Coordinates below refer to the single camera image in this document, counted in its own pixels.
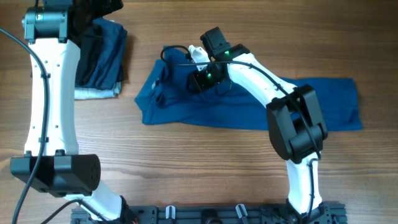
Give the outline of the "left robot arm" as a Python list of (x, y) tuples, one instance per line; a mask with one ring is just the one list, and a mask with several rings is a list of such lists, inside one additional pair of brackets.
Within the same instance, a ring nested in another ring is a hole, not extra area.
[(121, 1), (44, 1), (28, 8), (21, 46), (32, 64), (32, 112), (24, 155), (10, 171), (27, 189), (78, 204), (95, 223), (137, 223), (126, 200), (101, 180), (98, 156), (80, 154), (74, 120), (80, 38)]

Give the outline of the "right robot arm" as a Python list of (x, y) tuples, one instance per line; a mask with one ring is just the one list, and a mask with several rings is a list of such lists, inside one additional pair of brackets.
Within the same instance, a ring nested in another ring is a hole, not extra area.
[(314, 221), (321, 215), (323, 203), (318, 163), (328, 136), (315, 90), (274, 75), (245, 46), (231, 46), (219, 27), (205, 32), (200, 40), (200, 47), (190, 45), (187, 50), (187, 59), (197, 67), (189, 77), (195, 91), (230, 80), (265, 107), (270, 142), (287, 166), (290, 221)]

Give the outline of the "blue polo shirt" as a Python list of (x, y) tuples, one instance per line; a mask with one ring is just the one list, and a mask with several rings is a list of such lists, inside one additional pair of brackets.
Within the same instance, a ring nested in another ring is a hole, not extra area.
[[(200, 94), (186, 89), (189, 74), (196, 70), (177, 49), (167, 50), (157, 60), (134, 101), (144, 124), (186, 123), (217, 128), (267, 130), (266, 109), (248, 91), (230, 83), (227, 94), (215, 89)], [(329, 131), (363, 128), (358, 92), (351, 78), (288, 79), (297, 86), (309, 84), (317, 93)]]

